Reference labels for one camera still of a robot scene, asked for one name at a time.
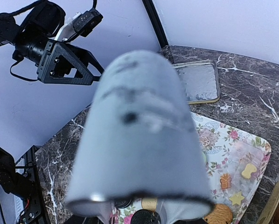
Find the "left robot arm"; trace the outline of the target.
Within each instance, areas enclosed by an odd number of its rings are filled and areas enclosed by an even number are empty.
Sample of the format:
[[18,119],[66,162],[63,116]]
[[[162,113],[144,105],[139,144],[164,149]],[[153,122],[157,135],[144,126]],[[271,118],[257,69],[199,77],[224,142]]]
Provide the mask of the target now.
[[15,47],[14,65],[25,58],[35,63],[37,80],[44,84],[92,85],[100,80],[88,70],[91,64],[100,74],[104,68],[94,55],[70,44],[86,37],[102,21],[97,1],[86,12],[65,20],[56,3],[37,0],[12,13],[0,13],[0,47]]

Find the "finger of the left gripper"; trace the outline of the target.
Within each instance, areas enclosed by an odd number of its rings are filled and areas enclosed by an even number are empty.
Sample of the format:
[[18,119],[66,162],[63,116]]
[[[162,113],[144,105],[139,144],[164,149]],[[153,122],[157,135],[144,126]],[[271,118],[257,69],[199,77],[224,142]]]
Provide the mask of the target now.
[[89,64],[94,66],[100,74],[104,72],[104,68],[88,50],[59,43],[55,53],[58,57],[55,59],[52,76],[60,81],[59,84],[92,85],[93,82],[89,78],[93,74],[88,69]]
[[101,76],[94,76],[94,75],[90,75],[90,81],[91,82],[99,82],[100,81]]

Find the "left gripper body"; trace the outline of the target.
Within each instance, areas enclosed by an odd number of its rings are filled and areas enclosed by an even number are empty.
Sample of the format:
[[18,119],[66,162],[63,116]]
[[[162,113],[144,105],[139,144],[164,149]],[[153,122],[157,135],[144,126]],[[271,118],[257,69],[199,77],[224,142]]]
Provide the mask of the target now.
[[42,56],[38,64],[37,69],[37,79],[44,84],[59,84],[60,81],[56,77],[50,75],[54,72],[55,59],[58,57],[55,53],[55,49],[60,42],[48,39],[44,50],[42,51]]

